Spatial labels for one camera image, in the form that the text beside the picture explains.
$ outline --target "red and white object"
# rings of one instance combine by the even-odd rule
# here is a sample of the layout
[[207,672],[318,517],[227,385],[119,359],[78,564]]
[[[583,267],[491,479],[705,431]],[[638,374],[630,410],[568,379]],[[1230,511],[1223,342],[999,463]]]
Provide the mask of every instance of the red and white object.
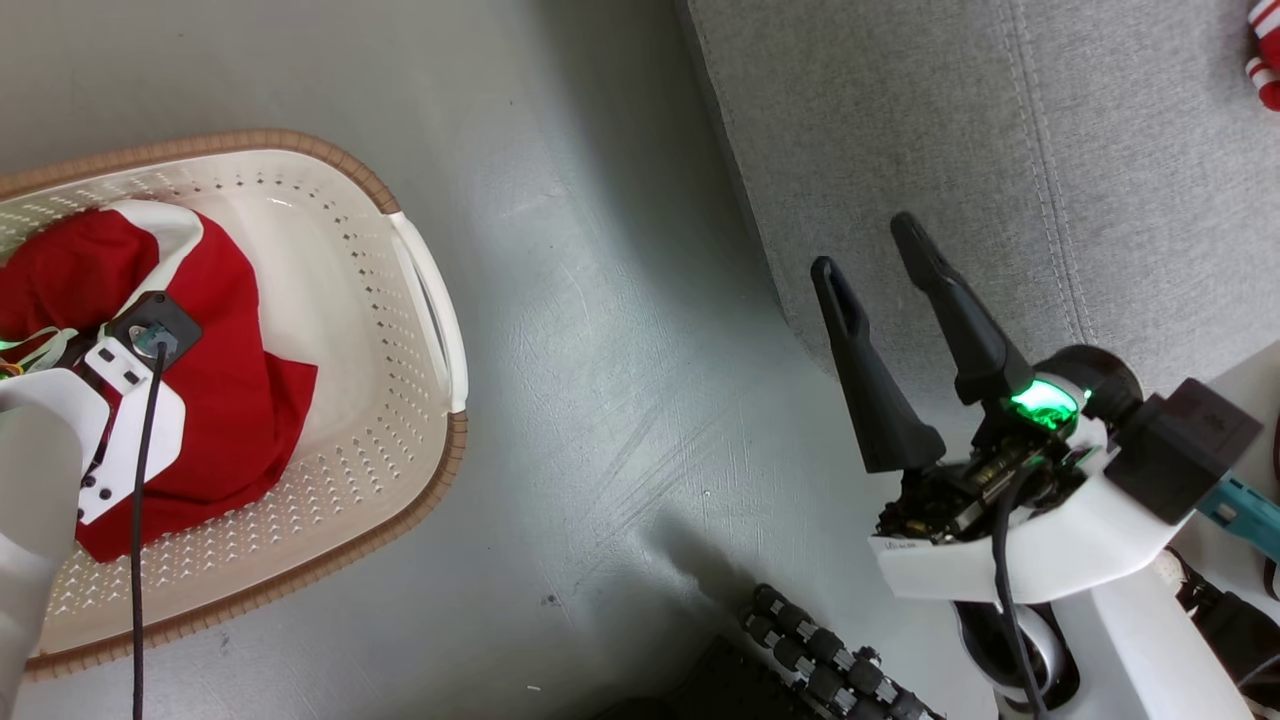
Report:
[[1268,110],[1280,111],[1280,78],[1272,68],[1280,64],[1280,0],[1262,0],[1249,12],[1249,26],[1258,36],[1258,58],[1244,67],[1258,88],[1258,99]]
[[[262,497],[280,479],[311,405],[316,368],[264,351],[253,266],[212,220],[177,205],[124,200],[69,217],[0,268],[0,337],[46,327],[101,336],[146,291],[164,290],[201,341],[164,375],[147,482],[143,542]],[[111,338],[104,343],[114,342]],[[77,539],[99,561],[128,552],[133,474],[151,372],[123,346],[95,347],[114,407],[100,465],[81,491]],[[14,348],[23,352],[24,347]],[[125,379],[132,373],[132,379]]]

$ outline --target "black wire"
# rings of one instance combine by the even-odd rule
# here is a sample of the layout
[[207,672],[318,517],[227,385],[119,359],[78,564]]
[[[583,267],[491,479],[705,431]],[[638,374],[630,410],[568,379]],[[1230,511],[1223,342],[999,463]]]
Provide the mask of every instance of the black wire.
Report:
[[1254,684],[1254,680],[1258,679],[1258,678],[1265,678],[1266,675],[1263,675],[1263,673],[1266,673],[1267,670],[1271,670],[1276,665],[1276,662],[1280,662],[1280,656],[1275,656],[1271,660],[1267,660],[1266,662],[1263,662],[1262,665],[1258,665],[1253,670],[1249,670],[1248,674],[1245,674],[1243,678],[1240,678],[1239,683],[1235,683],[1235,687],[1236,688],[1243,688],[1244,685],[1252,685],[1252,684]]
[[151,450],[151,425],[156,419],[156,397],[160,375],[169,347],[159,343],[156,368],[147,391],[147,413],[142,418],[142,442],[138,447],[138,471],[133,477],[133,537],[129,543],[129,591],[133,596],[133,720],[142,720],[142,486],[147,477],[147,454]]
[[1006,546],[1009,544],[1009,516],[1018,502],[1018,493],[1021,492],[1027,479],[1039,469],[1039,465],[1027,465],[1009,482],[1005,493],[1000,496],[996,506],[995,527],[991,530],[991,553],[996,560],[996,593],[1000,596],[1001,626],[1005,630],[1005,639],[1009,650],[1014,653],[1014,662],[1018,664],[1018,674],[1021,675],[1023,692],[1027,693],[1027,702],[1032,706],[1036,720],[1048,717],[1048,708],[1044,707],[1044,698],[1041,697],[1039,683],[1036,682],[1036,671],[1032,669],[1032,659],[1027,652],[1027,643],[1023,642],[1023,633],[1018,629],[1018,618],[1014,614],[1014,591],[1009,587],[1009,557]]

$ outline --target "gray couch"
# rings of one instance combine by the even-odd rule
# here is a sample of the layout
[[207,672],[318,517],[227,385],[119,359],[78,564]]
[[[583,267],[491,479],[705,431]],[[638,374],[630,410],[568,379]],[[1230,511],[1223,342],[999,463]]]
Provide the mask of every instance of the gray couch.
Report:
[[1249,1],[684,0],[781,305],[829,366],[832,255],[922,406],[954,369],[902,272],[914,211],[1028,357],[1108,347],[1146,389],[1280,334],[1280,117]]

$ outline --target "red cloth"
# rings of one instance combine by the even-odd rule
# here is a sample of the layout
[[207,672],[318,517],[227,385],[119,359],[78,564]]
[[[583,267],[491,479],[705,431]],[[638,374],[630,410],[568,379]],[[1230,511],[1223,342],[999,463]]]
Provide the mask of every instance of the red cloth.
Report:
[[1272,111],[1280,111],[1280,76],[1274,68],[1280,67],[1280,1],[1261,0],[1249,10],[1249,26],[1258,36],[1258,58],[1244,65],[1258,99]]
[[[261,498],[284,473],[315,388],[314,365],[262,350],[253,268],[221,227],[200,220],[204,238],[166,292],[204,336],[164,374],[187,405],[187,423],[178,459],[143,491],[143,542]],[[0,266],[0,337],[19,340],[50,325],[96,336],[157,259],[151,233],[116,211],[68,218]],[[131,520],[124,500],[81,524],[76,537],[93,559],[115,560],[129,551]]]

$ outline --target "white laundry basket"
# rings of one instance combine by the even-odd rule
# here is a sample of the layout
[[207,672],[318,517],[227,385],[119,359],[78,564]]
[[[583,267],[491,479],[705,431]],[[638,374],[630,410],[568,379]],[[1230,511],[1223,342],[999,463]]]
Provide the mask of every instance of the white laundry basket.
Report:
[[[266,350],[319,366],[280,483],[142,552],[146,643],[262,606],[425,518],[466,447],[462,337],[422,237],[362,163],[289,131],[193,137],[0,178],[0,258],[127,197],[221,224],[257,273]],[[128,559],[63,568],[27,678],[129,653]]]

